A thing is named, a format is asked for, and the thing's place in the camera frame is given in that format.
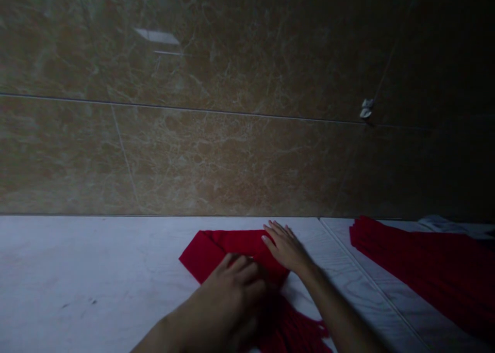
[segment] white table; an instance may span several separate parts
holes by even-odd
[[[426,351],[424,341],[435,346],[427,331],[415,325],[424,321],[405,316],[408,300],[405,306],[391,303],[384,287],[388,278],[382,282],[383,274],[369,271],[372,267],[363,266],[345,245],[344,227],[339,230],[331,220],[324,220],[324,226],[316,218],[277,220],[293,228],[344,296],[395,351]],[[178,261],[198,230],[261,229],[267,221],[0,216],[0,351],[130,351],[198,287]],[[416,300],[403,290],[401,295]],[[297,276],[289,276],[283,293],[298,310],[319,318]],[[428,305],[421,308],[430,311],[428,318],[442,319]]]

